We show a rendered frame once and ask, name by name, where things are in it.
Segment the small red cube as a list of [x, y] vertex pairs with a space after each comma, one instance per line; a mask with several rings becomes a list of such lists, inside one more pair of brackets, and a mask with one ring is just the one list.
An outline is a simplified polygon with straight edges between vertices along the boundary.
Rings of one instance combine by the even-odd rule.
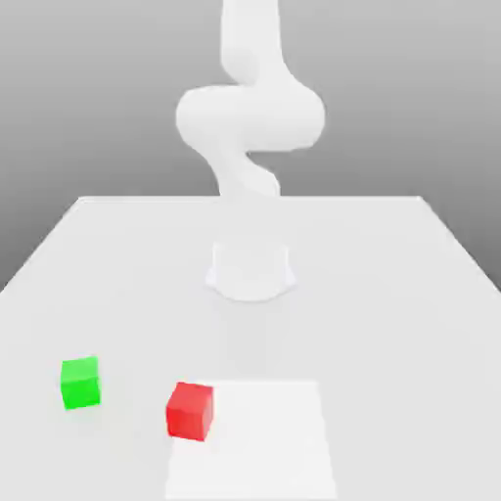
[[170, 436], [205, 441], [213, 420], [213, 387], [178, 382], [166, 408]]

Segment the small green cube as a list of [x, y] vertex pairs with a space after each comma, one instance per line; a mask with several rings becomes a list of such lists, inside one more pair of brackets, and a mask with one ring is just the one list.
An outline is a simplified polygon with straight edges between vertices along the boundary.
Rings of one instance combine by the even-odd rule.
[[101, 381], [98, 357], [64, 360], [60, 388], [66, 410], [99, 405]]

